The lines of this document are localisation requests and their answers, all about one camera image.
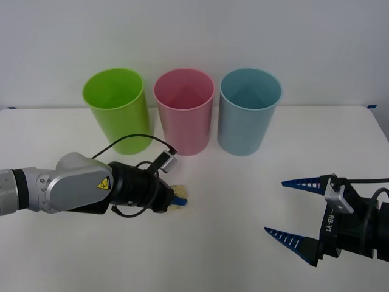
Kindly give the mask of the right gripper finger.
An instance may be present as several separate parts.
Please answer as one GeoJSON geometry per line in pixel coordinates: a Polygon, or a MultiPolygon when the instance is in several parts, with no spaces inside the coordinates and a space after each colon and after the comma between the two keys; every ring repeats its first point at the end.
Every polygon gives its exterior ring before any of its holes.
{"type": "Polygon", "coordinates": [[[323,244],[319,240],[279,231],[269,227],[264,230],[276,239],[277,242],[287,247],[311,266],[317,267],[318,261],[323,258],[323,244]]]}
{"type": "Polygon", "coordinates": [[[292,189],[304,190],[310,193],[324,195],[328,179],[330,179],[330,177],[331,175],[322,175],[313,178],[292,179],[283,181],[281,185],[283,187],[289,187],[292,189]]]}

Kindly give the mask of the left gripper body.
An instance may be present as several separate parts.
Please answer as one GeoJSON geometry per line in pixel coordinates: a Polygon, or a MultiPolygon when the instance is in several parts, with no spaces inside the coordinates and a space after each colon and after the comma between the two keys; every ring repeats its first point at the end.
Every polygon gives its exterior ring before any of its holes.
{"type": "Polygon", "coordinates": [[[165,213],[173,200],[173,189],[162,179],[146,172],[145,207],[154,213],[165,213]]]}

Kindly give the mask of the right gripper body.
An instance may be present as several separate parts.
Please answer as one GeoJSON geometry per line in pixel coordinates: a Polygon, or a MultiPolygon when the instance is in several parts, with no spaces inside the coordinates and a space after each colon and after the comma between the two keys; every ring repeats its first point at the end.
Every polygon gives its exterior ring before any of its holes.
{"type": "Polygon", "coordinates": [[[361,197],[352,182],[335,174],[320,177],[326,209],[319,233],[324,253],[338,257],[348,251],[372,258],[378,224],[377,196],[361,197]]]}

